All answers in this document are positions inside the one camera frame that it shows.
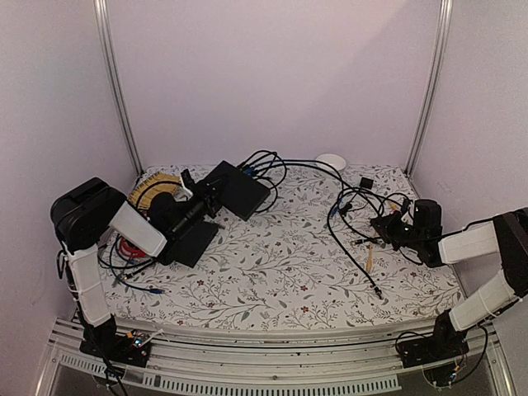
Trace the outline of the white bowl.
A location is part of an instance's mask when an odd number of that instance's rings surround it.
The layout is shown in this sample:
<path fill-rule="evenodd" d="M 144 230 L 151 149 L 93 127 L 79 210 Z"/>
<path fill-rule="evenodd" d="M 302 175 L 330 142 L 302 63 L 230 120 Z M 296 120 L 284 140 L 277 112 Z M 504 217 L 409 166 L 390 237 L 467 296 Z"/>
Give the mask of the white bowl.
<path fill-rule="evenodd" d="M 334 153 L 324 153 L 315 158 L 316 165 L 328 171 L 340 172 L 347 166 L 346 160 Z"/>

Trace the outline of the right aluminium frame post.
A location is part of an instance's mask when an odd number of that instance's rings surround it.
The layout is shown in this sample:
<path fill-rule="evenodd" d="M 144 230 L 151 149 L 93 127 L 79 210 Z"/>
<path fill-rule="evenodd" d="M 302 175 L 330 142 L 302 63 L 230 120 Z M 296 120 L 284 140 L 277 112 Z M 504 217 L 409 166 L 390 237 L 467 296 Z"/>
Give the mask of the right aluminium frame post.
<path fill-rule="evenodd" d="M 436 91 L 441 79 L 441 69 L 444 63 L 444 59 L 446 56 L 446 48 L 448 46 L 449 41 L 452 12 L 453 1 L 441 0 L 426 91 L 423 97 L 422 107 L 419 113 L 419 117 L 417 119 L 417 127 L 404 169 L 405 174 L 409 178 L 413 177 L 413 173 L 417 168 L 418 159 L 420 156 L 420 152 L 422 151 L 422 147 L 426 137 L 427 127 L 431 118 L 431 113 L 436 97 Z"/>

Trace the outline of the left aluminium frame post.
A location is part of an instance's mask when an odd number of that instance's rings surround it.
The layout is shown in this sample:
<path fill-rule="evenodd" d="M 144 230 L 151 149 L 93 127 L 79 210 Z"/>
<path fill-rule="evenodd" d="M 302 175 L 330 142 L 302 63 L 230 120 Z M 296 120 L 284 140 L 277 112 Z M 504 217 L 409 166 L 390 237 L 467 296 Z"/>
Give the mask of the left aluminium frame post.
<path fill-rule="evenodd" d="M 138 146 L 131 128 L 130 118 L 125 103 L 125 96 L 120 81 L 120 75 L 116 61 L 116 52 L 112 42 L 108 4 L 107 1 L 104 0 L 94 0 L 93 6 L 98 35 L 101 42 L 101 51 L 111 87 L 111 94 L 115 103 L 116 114 L 118 121 L 120 122 L 123 139 L 125 141 L 125 147 L 127 153 L 129 154 L 135 174 L 140 176 L 144 171 L 144 167 L 141 162 Z"/>

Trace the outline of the aluminium frame post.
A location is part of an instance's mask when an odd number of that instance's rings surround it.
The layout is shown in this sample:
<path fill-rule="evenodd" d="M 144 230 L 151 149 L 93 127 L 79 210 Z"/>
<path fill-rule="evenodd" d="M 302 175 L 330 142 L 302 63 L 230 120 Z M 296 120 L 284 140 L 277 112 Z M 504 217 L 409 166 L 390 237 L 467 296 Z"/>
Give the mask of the aluminium frame post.
<path fill-rule="evenodd" d="M 101 42 L 101 51 L 111 87 L 111 94 L 115 103 L 116 114 L 118 121 L 120 122 L 123 139 L 125 141 L 125 147 L 127 153 L 129 154 L 135 174 L 140 176 L 144 171 L 144 167 L 141 162 L 138 146 L 131 128 L 130 118 L 125 103 L 125 96 L 120 81 L 120 75 L 116 61 L 116 52 L 112 42 L 108 4 L 107 1 L 104 0 L 94 0 L 93 6 L 98 35 Z"/>
<path fill-rule="evenodd" d="M 420 156 L 420 152 L 422 151 L 422 147 L 426 137 L 427 127 L 431 118 L 431 113 L 436 97 L 436 91 L 441 79 L 441 69 L 444 63 L 444 59 L 446 56 L 446 48 L 448 46 L 449 41 L 452 12 L 453 1 L 441 0 L 426 91 L 423 97 L 422 107 L 419 113 L 419 117 L 417 119 L 417 127 L 404 169 L 405 174 L 409 178 L 413 177 L 413 173 L 417 168 L 418 159 Z"/>

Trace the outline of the aluminium front rail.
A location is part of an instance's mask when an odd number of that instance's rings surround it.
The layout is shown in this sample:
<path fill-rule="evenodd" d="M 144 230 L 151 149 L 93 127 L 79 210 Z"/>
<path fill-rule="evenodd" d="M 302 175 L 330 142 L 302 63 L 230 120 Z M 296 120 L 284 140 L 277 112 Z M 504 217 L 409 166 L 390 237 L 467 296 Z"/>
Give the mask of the aluminium front rail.
<path fill-rule="evenodd" d="M 395 344 L 428 335 L 430 319 L 374 327 L 251 332 L 118 319 L 119 333 L 154 335 L 144 368 L 123 367 L 131 394 L 181 395 L 513 395 L 516 390 L 492 326 L 469 332 L 462 381 L 427 382 L 425 365 L 407 368 Z"/>

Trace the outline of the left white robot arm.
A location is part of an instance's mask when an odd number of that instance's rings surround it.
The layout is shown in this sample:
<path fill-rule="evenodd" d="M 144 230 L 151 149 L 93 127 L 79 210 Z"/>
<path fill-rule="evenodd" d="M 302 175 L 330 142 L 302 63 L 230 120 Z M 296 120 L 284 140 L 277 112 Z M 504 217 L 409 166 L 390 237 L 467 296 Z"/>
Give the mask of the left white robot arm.
<path fill-rule="evenodd" d="M 137 331 L 125 336 L 116 332 L 99 274 L 97 244 L 105 231 L 114 229 L 157 263 L 193 267 L 218 233 L 218 225 L 205 218 L 213 218 L 219 211 L 226 179 L 195 182 L 183 172 L 180 184 L 191 192 L 188 200 L 177 201 L 168 192 L 159 193 L 147 216 L 98 177 L 53 203 L 50 218 L 65 255 L 58 271 L 67 278 L 78 304 L 84 327 L 82 353 L 101 357 L 106 364 L 147 365 L 152 338 Z"/>

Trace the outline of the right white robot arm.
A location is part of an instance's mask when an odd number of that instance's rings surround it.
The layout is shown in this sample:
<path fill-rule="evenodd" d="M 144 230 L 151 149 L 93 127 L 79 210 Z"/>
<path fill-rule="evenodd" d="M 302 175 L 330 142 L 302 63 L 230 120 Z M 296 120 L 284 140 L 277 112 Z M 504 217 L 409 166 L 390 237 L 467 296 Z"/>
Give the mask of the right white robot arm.
<path fill-rule="evenodd" d="M 462 356 L 469 350 L 468 331 L 499 316 L 527 295 L 527 209 L 520 208 L 446 233 L 442 208 L 430 199 L 417 200 L 411 221 L 404 211 L 378 215 L 370 225 L 393 249 L 409 248 L 432 269 L 442 266 L 486 264 L 471 293 L 440 313 L 430 336 L 398 341 L 396 351 L 404 367 L 426 365 Z"/>

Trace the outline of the black TP-Link network switch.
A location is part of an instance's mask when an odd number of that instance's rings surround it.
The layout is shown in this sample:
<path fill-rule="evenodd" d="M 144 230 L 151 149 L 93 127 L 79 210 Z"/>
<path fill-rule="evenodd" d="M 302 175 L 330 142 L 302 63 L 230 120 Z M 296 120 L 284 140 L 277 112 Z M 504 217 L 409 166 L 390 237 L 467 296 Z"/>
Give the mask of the black TP-Link network switch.
<path fill-rule="evenodd" d="M 244 221 L 248 221 L 271 194 L 267 186 L 226 161 L 217 165 L 205 181 L 219 191 L 216 200 Z"/>

